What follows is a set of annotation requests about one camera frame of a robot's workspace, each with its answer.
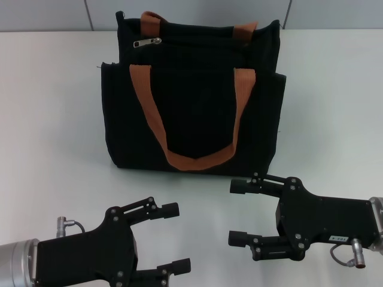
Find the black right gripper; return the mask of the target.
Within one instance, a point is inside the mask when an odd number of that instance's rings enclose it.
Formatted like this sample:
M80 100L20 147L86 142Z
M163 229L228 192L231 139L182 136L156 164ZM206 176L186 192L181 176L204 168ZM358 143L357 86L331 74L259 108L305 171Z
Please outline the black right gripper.
M229 231L229 246L249 246L254 261L301 261L313 243L350 245L357 239L367 249L378 239L370 201L318 196L310 193L298 178L256 173L249 181L232 179L230 193L279 198L276 218L281 236Z

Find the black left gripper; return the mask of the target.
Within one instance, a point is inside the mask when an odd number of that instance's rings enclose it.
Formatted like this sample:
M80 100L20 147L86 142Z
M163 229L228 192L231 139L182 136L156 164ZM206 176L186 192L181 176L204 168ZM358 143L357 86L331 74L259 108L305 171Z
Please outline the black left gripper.
M111 207L92 231L39 242L36 280L41 286L71 286L94 280L105 280L110 286L169 286L171 275L191 272L190 259L136 270L138 257L128 221L179 215L177 203L158 206L153 197Z

